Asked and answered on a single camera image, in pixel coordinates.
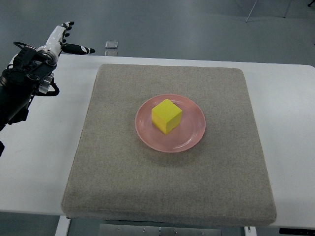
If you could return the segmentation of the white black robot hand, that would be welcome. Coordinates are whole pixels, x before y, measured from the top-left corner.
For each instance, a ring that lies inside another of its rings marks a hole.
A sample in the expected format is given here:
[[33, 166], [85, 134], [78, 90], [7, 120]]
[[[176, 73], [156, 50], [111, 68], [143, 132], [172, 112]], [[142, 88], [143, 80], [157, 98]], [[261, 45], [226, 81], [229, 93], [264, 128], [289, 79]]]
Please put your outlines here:
[[81, 45], [66, 43], [66, 37], [74, 25], [73, 21], [62, 23], [55, 27], [46, 41], [46, 44], [37, 49], [38, 52], [47, 53], [57, 61], [61, 52], [74, 55], [88, 55], [95, 53], [95, 49]]

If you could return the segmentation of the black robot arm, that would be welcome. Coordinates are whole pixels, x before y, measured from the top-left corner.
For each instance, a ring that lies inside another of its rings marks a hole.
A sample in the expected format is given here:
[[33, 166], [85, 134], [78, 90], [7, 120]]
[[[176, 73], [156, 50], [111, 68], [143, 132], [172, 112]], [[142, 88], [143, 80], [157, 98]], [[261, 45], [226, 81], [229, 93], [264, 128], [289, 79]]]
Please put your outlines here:
[[60, 92], [53, 71], [59, 56], [48, 49], [14, 42], [20, 52], [0, 77], [0, 129], [27, 119], [35, 96], [57, 96]]

